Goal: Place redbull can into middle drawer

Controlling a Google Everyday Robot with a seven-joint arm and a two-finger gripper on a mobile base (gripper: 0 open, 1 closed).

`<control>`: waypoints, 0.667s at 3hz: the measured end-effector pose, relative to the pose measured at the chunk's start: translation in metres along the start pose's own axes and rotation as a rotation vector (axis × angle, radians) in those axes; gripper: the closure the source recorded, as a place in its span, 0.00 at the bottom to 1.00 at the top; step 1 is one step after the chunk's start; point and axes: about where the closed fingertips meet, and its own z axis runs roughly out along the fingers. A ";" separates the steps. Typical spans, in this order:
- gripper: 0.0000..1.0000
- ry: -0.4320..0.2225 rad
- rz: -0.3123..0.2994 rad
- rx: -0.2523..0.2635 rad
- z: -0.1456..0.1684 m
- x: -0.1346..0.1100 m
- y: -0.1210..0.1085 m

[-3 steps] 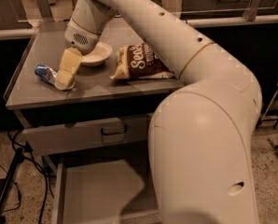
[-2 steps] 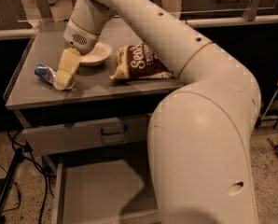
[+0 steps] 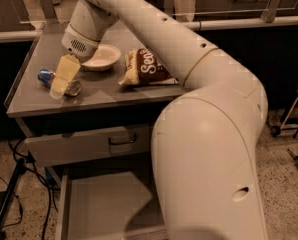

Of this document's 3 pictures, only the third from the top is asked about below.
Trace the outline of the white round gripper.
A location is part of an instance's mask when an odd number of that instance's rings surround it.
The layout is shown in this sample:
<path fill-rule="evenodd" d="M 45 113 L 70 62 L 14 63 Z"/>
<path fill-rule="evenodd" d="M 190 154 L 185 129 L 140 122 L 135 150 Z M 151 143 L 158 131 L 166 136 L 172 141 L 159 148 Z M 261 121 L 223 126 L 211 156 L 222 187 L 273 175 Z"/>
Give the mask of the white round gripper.
<path fill-rule="evenodd" d="M 64 55 L 60 58 L 56 75 L 71 82 L 75 80 L 80 70 L 80 62 L 85 63 L 90 60 L 98 49 L 99 43 L 82 36 L 71 25 L 68 25 L 61 44 L 70 55 Z"/>

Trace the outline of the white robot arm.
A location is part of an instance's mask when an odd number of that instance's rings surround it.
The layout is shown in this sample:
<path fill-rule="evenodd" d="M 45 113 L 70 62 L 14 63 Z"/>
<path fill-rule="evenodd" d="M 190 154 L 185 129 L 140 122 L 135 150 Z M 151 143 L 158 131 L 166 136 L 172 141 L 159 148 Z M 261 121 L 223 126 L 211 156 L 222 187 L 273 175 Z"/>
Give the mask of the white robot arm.
<path fill-rule="evenodd" d="M 145 0 L 78 0 L 62 45 L 86 61 L 115 20 L 186 91 L 163 109 L 151 139 L 169 239 L 268 240 L 255 155 L 268 113 L 262 83 Z"/>

